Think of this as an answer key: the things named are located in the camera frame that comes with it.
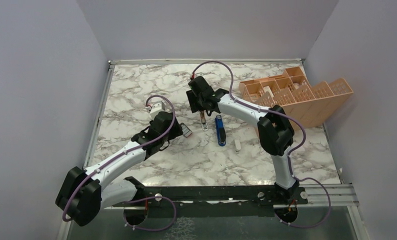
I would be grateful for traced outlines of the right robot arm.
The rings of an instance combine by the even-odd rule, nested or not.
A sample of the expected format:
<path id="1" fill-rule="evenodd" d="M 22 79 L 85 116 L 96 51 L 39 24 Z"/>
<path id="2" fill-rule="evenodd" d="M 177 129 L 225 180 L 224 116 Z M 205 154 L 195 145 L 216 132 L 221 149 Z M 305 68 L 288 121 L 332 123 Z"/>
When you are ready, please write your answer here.
<path id="1" fill-rule="evenodd" d="M 258 130 L 261 147 L 271 155 L 275 170 L 275 198 L 283 204 L 295 197 L 299 184 L 292 177 L 288 151 L 293 144 L 294 129 L 282 107 L 275 105 L 270 112 L 252 103 L 233 100 L 225 89 L 213 90 L 202 77 L 191 79 L 186 92 L 192 113 L 206 111 L 225 114 L 252 125 Z"/>

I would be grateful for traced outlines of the small white brown eraser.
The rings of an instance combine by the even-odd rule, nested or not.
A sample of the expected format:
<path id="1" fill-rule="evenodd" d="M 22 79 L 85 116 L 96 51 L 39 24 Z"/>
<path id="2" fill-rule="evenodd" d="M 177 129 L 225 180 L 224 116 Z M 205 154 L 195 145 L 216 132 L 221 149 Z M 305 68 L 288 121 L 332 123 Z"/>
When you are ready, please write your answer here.
<path id="1" fill-rule="evenodd" d="M 207 121 L 206 121 L 206 117 L 205 117 L 205 113 L 204 111 L 200 111 L 200 122 L 201 122 L 201 127 L 203 129 L 203 131 L 207 131 L 209 129 Z"/>

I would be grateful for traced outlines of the blue stapler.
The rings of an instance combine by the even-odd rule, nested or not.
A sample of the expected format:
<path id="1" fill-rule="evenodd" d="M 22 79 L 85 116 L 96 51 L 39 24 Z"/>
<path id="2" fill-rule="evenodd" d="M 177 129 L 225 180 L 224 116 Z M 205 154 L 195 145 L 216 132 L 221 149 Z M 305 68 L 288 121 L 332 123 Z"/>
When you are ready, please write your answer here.
<path id="1" fill-rule="evenodd" d="M 221 115 L 215 117 L 215 128 L 217 135 L 217 143 L 219 146 L 224 147 L 226 145 L 226 131 L 223 124 Z"/>

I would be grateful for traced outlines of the white tube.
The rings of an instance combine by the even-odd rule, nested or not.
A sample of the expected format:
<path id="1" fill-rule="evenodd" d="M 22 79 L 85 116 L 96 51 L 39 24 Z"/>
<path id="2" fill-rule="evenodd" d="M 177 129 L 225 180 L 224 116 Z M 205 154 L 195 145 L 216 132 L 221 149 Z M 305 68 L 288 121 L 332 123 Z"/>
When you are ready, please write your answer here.
<path id="1" fill-rule="evenodd" d="M 242 149 L 241 142 L 239 139 L 234 140 L 235 151 L 240 152 Z"/>

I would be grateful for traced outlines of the staple box tray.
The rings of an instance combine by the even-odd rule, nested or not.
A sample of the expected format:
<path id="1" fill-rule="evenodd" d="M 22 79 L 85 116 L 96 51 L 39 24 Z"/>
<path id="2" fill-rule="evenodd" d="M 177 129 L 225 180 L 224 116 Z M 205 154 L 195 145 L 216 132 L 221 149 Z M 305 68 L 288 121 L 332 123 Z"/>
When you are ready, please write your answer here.
<path id="1" fill-rule="evenodd" d="M 185 123 L 180 123 L 181 129 L 182 129 L 182 135 L 185 138 L 188 138 L 189 136 L 192 135 L 192 130 L 185 124 Z"/>

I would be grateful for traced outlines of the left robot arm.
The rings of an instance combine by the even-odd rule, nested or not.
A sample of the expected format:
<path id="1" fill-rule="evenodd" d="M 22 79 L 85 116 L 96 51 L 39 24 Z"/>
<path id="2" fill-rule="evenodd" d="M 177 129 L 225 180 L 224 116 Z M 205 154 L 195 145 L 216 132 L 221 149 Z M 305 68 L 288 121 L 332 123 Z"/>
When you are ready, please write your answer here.
<path id="1" fill-rule="evenodd" d="M 63 211 L 62 220 L 75 221 L 80 227 L 90 223 L 101 209 L 106 208 L 102 197 L 114 179 L 165 150 L 165 143 L 182 134 L 175 113 L 160 111 L 148 127 L 135 134 L 109 158 L 87 169 L 78 166 L 71 168 L 55 200 L 55 204 Z"/>

